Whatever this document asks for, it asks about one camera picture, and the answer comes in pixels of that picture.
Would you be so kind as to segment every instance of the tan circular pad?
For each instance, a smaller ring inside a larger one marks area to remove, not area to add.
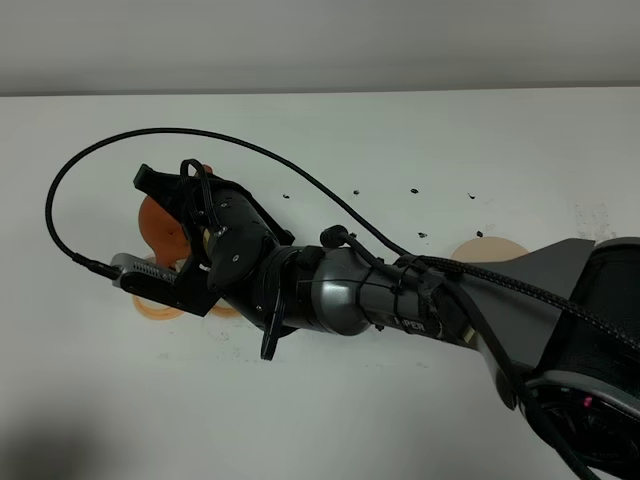
[[[452,260],[466,263],[504,262],[529,253],[526,248],[501,237],[474,238],[460,245]]]

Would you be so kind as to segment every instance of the white wall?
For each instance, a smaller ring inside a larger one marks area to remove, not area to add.
[[[3,0],[0,93],[640,81],[637,0]]]

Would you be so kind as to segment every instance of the white table surface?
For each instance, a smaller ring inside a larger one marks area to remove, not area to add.
[[[414,252],[450,256],[478,230],[529,250],[640,235],[640,89],[0,99],[0,469],[32,437],[51,450],[76,435],[83,480],[573,478],[474,352],[394,331],[297,332],[266,363],[247,321],[146,320],[63,256],[43,214],[57,170],[151,126],[269,148]],[[56,199],[60,235],[104,261],[150,253],[132,179],[142,162],[176,173],[190,157],[244,185],[298,243],[342,223],[393,259],[284,167],[179,136],[83,161]]]

